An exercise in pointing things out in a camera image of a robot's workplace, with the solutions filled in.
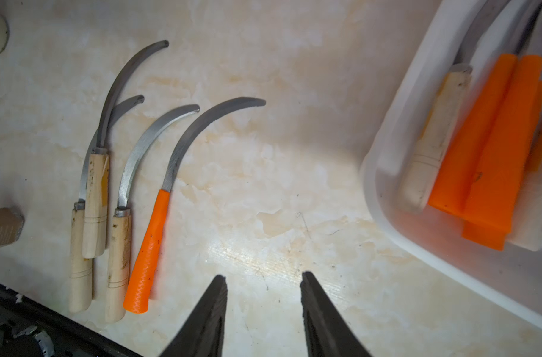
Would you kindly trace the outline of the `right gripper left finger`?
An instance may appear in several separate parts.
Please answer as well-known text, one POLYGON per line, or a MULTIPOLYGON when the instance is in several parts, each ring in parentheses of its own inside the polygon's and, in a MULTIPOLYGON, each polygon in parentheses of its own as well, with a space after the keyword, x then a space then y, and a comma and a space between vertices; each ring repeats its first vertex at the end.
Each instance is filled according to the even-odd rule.
POLYGON ((222 356, 228 288, 216 275, 160 356, 222 356))

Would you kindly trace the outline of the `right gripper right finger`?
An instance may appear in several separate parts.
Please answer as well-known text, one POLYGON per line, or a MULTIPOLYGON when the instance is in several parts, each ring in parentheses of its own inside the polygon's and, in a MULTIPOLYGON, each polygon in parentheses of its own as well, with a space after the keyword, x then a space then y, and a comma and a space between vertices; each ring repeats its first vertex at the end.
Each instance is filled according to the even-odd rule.
POLYGON ((302 273, 300 288, 309 356, 371 356, 312 272, 302 273))

